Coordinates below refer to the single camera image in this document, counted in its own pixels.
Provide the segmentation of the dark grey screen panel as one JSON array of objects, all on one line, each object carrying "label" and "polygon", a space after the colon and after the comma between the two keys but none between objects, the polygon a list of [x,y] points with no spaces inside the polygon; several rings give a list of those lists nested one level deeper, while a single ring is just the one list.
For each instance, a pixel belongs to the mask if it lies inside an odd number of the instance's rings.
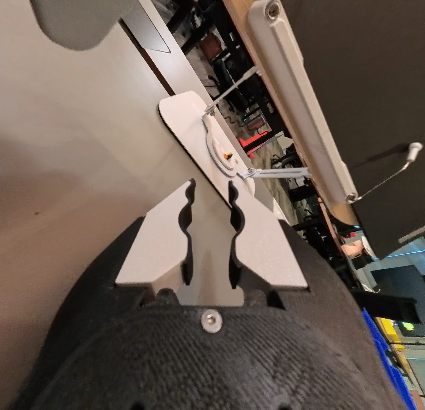
[{"label": "dark grey screen panel", "polygon": [[425,0],[281,0],[360,195],[425,134]]}]

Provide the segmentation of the black office chair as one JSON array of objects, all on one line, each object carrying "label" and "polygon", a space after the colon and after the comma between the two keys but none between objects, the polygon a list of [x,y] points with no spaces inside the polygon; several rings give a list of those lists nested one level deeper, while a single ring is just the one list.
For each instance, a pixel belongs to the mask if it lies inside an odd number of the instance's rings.
[{"label": "black office chair", "polygon": [[[212,68],[215,73],[215,78],[217,79],[219,94],[221,95],[230,89],[234,82],[231,79],[231,76],[223,60],[215,61],[212,65]],[[227,94],[224,99],[238,112],[245,113],[248,109],[248,101],[241,93],[239,88],[235,88],[233,91]]]}]

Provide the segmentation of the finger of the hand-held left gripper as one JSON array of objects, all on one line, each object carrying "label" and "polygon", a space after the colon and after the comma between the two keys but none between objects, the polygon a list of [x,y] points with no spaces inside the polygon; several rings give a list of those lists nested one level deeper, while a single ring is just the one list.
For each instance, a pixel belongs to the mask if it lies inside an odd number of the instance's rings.
[{"label": "finger of the hand-held left gripper", "polygon": [[36,21],[52,42],[74,51],[99,45],[137,0],[29,0]]}]

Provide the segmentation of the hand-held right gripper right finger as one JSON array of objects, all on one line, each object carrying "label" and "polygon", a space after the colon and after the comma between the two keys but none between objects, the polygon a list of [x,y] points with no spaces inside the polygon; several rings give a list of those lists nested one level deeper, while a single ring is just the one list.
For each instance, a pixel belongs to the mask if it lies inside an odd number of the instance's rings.
[{"label": "hand-held right gripper right finger", "polygon": [[309,286],[284,232],[287,223],[244,186],[228,183],[231,241],[228,275],[233,289],[306,291]]}]

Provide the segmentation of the red chair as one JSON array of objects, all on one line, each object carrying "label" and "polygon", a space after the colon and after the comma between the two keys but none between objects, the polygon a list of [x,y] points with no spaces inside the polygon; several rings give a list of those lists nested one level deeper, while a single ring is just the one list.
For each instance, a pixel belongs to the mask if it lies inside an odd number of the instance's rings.
[{"label": "red chair", "polygon": [[253,135],[252,137],[244,140],[242,138],[238,139],[239,144],[241,145],[242,149],[244,150],[245,154],[249,158],[254,158],[253,154],[260,149],[267,140],[272,138],[272,128],[268,127],[264,131],[257,131],[257,134]]}]

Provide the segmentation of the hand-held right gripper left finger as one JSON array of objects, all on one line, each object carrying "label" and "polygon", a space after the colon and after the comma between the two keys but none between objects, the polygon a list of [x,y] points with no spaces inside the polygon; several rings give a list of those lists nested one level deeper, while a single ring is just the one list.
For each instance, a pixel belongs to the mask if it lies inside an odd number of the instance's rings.
[{"label": "hand-held right gripper left finger", "polygon": [[146,214],[116,277],[117,286],[146,287],[156,295],[190,285],[193,247],[187,229],[195,186],[189,179]]}]

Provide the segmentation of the blue storage bin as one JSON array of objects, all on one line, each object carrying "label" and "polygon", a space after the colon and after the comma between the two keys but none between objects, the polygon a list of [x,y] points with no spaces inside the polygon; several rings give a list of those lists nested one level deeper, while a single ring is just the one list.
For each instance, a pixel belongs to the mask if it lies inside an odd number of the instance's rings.
[{"label": "blue storage bin", "polygon": [[403,379],[402,373],[399,369],[391,365],[389,361],[387,353],[390,351],[390,347],[388,343],[365,308],[362,310],[362,314],[374,340],[380,360],[392,385],[395,387],[395,390],[398,392],[407,408],[410,410],[416,410],[417,407],[406,385],[406,382]]}]

